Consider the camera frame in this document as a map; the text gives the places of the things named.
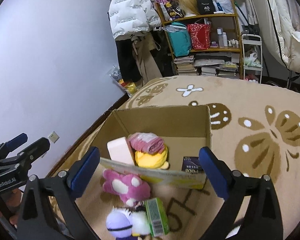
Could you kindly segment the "person's hand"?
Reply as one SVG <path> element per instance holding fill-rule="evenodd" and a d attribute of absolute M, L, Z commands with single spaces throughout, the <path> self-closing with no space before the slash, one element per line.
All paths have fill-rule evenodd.
<path fill-rule="evenodd" d="M 10 193 L 7 194 L 8 198 L 6 198 L 6 206 L 13 214 L 10 218 L 10 224 L 13 225 L 14 228 L 17 228 L 18 217 L 19 217 L 19 206 L 21 204 L 21 199 L 23 196 L 23 192 L 20 189 L 13 189 Z"/>

